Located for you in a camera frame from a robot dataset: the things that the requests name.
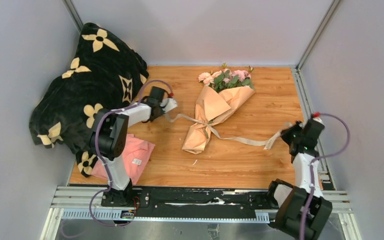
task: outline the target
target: wooden table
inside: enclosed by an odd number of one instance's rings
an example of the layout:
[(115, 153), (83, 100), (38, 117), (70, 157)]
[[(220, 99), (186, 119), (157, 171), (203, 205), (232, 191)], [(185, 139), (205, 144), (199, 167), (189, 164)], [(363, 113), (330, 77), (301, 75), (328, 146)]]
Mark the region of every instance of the wooden table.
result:
[[(164, 80), (173, 87), (174, 98), (179, 103), (174, 111), (193, 117), (195, 100), (202, 89), (198, 75), (220, 69), (216, 66), (150, 66), (148, 70), (149, 79)], [(264, 141), (284, 123), (303, 120), (290, 68), (256, 67), (252, 82), (256, 93), (227, 121), (215, 127), (222, 137)], [(192, 122), (183, 118), (169, 123), (160, 117), (128, 129), (137, 138), (156, 145), (138, 185), (266, 189), (277, 178), (295, 183), (288, 146), (280, 138), (271, 150), (264, 150), (264, 147), (220, 140), (212, 135), (205, 151), (195, 155), (181, 150), (190, 125)], [(106, 184), (107, 181), (93, 176), (85, 178), (74, 167), (69, 183)]]

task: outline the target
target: flower bouquet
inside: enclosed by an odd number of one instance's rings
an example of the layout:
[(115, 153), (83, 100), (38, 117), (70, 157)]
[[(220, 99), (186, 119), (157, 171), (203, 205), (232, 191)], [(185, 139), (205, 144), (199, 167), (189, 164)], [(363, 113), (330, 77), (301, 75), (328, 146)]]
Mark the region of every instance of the flower bouquet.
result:
[(182, 150), (200, 154), (210, 141), (211, 128), (226, 121), (256, 91), (251, 81), (252, 67), (231, 71), (223, 63), (222, 70), (198, 76), (204, 84), (195, 102), (195, 119), (190, 126)]

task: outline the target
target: gray wall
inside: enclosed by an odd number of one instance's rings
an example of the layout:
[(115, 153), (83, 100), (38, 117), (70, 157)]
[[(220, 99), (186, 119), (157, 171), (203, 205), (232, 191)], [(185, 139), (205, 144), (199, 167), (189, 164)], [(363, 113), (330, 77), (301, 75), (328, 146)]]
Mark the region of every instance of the gray wall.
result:
[(297, 64), (332, 0), (73, 0), (151, 65)]
[(78, 36), (60, 0), (0, 0), (0, 239), (39, 239), (73, 166), (65, 146), (34, 146), (28, 123)]
[[(363, 239), (384, 238), (384, 1), (344, 0), (303, 69), (314, 108), (341, 116), (348, 150), (328, 159), (350, 195)], [(326, 119), (321, 140), (338, 150), (345, 131)]]

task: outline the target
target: pink shirt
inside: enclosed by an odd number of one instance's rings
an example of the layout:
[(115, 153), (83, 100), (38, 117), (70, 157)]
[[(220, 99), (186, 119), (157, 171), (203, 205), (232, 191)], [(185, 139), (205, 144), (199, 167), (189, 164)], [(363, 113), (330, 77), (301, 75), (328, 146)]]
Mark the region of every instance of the pink shirt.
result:
[[(126, 144), (121, 156), (124, 167), (131, 182), (135, 185), (147, 165), (155, 144), (136, 138), (134, 134), (127, 134)], [(92, 176), (108, 179), (107, 172), (101, 160), (98, 160), (92, 169)]]

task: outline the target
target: wrapping paper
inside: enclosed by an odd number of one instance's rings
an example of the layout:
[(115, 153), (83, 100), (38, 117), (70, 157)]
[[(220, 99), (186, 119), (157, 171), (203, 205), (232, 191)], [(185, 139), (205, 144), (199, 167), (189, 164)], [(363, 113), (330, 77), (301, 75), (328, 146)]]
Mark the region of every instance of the wrapping paper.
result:
[[(239, 109), (256, 91), (248, 86), (229, 88), (217, 93), (204, 86), (195, 102), (195, 119), (211, 126), (221, 124)], [(193, 154), (204, 151), (210, 141), (211, 130), (202, 123), (189, 127), (182, 150)]]

